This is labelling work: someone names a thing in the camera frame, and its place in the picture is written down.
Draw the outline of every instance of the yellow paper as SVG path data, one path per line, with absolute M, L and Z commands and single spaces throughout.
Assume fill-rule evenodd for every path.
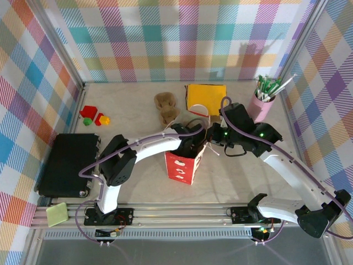
M 227 88 L 223 84 L 190 84 L 188 86 L 188 109 L 201 104 L 208 109 L 209 115 L 219 116 L 221 100 L 226 96 Z

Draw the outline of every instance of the green sponge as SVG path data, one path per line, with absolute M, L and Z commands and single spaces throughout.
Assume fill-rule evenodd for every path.
M 68 213 L 66 203 L 59 203 L 46 209 L 46 217 L 48 219 L 48 226 L 52 227 L 61 222 L 68 220 Z
M 90 125 L 92 122 L 93 122 L 93 121 L 92 121 L 90 118 L 84 118 L 84 119 L 83 119 L 83 124 L 84 124 L 85 126 Z

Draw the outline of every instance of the pencil cup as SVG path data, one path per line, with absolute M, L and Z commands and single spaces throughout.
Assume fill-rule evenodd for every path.
M 275 98 L 276 97 L 274 96 L 270 99 L 269 102 L 263 102 L 257 98 L 255 93 L 253 93 L 252 99 L 247 108 L 247 112 L 255 123 L 260 123 L 266 118 L 267 113 L 275 101 Z

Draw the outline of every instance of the white floor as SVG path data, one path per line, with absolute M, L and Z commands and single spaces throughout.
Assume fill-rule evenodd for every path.
M 94 83 L 88 87 L 84 105 L 94 105 L 110 117 L 108 126 L 84 126 L 79 121 L 77 133 L 96 133 L 102 150 L 111 138 L 123 134 L 127 139 L 157 133 L 163 128 L 158 120 L 153 97 L 163 91 L 173 92 L 177 107 L 185 109 L 186 82 Z M 248 105 L 255 83 L 225 82 L 233 102 Z M 294 151 L 293 141 L 280 99 L 276 99 L 266 120 Z M 277 198 L 299 199 L 296 192 L 267 164 L 252 153 L 244 157 L 226 157 L 223 148 L 206 149 L 193 185 L 167 177 L 164 154 L 146 158 L 135 165 L 130 179 L 122 185 L 119 203 L 247 203 L 258 193 Z M 236 147 L 229 152 L 241 152 Z

